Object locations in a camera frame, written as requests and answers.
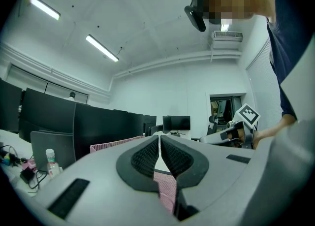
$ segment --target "vr headset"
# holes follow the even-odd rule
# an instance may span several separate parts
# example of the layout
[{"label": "vr headset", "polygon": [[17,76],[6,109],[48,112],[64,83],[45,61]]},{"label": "vr headset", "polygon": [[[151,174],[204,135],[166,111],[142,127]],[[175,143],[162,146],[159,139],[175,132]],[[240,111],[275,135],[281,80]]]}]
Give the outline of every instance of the vr headset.
[{"label": "vr headset", "polygon": [[[201,32],[206,31],[206,25],[203,21],[203,18],[209,18],[209,12],[204,11],[204,0],[192,0],[191,4],[185,7],[185,13],[194,27],[196,27]],[[214,25],[220,25],[221,18],[209,18],[209,22]]]}]

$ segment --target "desk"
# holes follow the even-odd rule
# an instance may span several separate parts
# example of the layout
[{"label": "desk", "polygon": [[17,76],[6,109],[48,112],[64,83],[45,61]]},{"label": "desk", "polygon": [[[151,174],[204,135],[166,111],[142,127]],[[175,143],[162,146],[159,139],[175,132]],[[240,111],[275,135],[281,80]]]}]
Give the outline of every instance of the desk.
[{"label": "desk", "polygon": [[171,135],[171,133],[177,133],[177,132],[179,133],[181,138],[185,138],[185,139],[191,140],[190,130],[171,130],[167,135]]},{"label": "desk", "polygon": [[[18,134],[14,134],[14,133],[10,133],[8,131],[0,130],[0,142],[2,142],[3,145],[12,146],[16,150],[19,158],[29,159],[33,155],[31,143],[28,143],[25,140],[22,140],[21,138],[19,138]],[[20,178],[22,166],[19,165],[19,166],[10,167],[10,166],[1,164],[1,167],[6,174],[11,174],[11,175],[14,175],[16,177],[17,182],[15,184],[13,184],[13,188],[19,189],[19,190],[27,193],[30,196],[36,195],[36,193],[33,193],[35,190],[30,189],[28,184],[26,184]],[[47,176],[40,183],[40,186],[47,184],[49,181],[50,181],[50,176]]]}]

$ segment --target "black charger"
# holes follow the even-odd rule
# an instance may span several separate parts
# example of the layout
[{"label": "black charger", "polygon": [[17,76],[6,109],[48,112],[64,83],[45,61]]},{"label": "black charger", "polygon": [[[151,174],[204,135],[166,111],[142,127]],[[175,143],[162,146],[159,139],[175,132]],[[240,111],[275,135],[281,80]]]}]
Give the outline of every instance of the black charger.
[{"label": "black charger", "polygon": [[28,184],[34,175],[35,173],[28,167],[21,172],[20,177],[26,184]]}]

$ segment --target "window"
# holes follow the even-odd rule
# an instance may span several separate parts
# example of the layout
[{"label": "window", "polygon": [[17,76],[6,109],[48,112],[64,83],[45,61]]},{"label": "window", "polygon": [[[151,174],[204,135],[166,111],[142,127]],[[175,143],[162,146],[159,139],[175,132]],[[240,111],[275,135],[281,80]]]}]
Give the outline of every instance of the window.
[{"label": "window", "polygon": [[38,76],[32,75],[16,66],[11,66],[11,69],[9,71],[7,80],[8,83],[11,83],[19,88],[22,88],[23,90],[26,90],[26,88],[30,88],[51,96],[60,97],[60,98],[66,98],[69,97],[70,92],[75,92],[75,101],[80,103],[87,103],[88,101],[88,95],[65,88],[63,86],[60,86],[58,84],[49,82],[47,80],[44,80]]},{"label": "window", "polygon": [[48,83],[47,80],[41,79],[37,76],[27,73],[24,70],[21,70],[13,65],[11,66],[6,81],[23,90],[26,90],[26,88],[30,88],[32,90],[36,90],[42,93],[45,92],[45,88]]},{"label": "window", "polygon": [[280,90],[277,77],[270,65],[270,41],[247,68],[255,100],[256,111],[261,115],[258,130],[276,125],[282,116]]}]

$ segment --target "person's hand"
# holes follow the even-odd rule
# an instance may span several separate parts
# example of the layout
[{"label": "person's hand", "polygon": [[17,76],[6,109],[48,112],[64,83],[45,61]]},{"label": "person's hand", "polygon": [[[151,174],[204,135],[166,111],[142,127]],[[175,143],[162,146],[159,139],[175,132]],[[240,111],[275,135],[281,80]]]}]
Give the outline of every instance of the person's hand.
[{"label": "person's hand", "polygon": [[254,130],[254,138],[252,139],[252,145],[254,146],[254,149],[256,150],[259,142],[260,142],[260,133],[257,130]]},{"label": "person's hand", "polygon": [[[238,132],[238,137],[239,137],[240,141],[241,141],[242,143],[244,143],[244,142],[245,142],[244,128],[238,129],[237,132]],[[232,135],[231,135],[231,134],[228,134],[228,138],[229,138],[229,139],[232,139]],[[258,143],[260,142],[260,140],[261,140],[261,138],[260,138],[260,133],[259,133],[257,130],[254,130],[254,138],[253,138],[253,140],[252,140],[252,144],[253,144],[253,146],[254,146],[254,149],[257,148]]]}]

